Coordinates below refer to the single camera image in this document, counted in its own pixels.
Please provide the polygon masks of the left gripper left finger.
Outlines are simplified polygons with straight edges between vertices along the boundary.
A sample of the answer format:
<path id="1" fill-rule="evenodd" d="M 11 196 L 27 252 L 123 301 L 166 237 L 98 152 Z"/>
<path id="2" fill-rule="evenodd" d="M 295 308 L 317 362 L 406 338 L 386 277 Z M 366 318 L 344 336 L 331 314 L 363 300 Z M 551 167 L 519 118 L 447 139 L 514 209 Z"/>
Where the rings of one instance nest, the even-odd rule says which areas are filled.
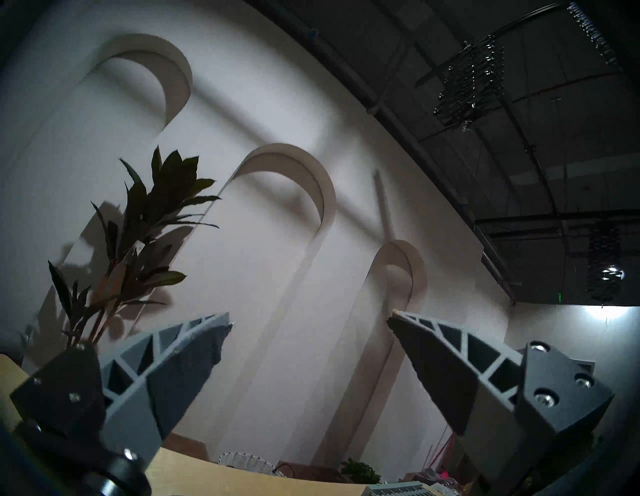
<path id="1" fill-rule="evenodd" d="M 137 333 L 109 354 L 74 345 L 10 395 L 19 415 L 111 451 L 156 453 L 222 359 L 229 313 Z"/>

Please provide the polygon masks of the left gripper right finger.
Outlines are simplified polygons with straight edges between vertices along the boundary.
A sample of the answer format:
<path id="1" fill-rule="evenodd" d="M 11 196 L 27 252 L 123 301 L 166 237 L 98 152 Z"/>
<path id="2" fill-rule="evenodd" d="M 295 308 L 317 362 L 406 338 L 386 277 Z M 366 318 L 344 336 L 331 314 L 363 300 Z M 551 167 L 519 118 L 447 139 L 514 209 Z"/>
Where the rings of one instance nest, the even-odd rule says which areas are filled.
<path id="1" fill-rule="evenodd" d="M 394 310 L 388 327 L 476 469 L 478 495 L 570 495 L 614 392 L 546 340 L 521 351 Z"/>

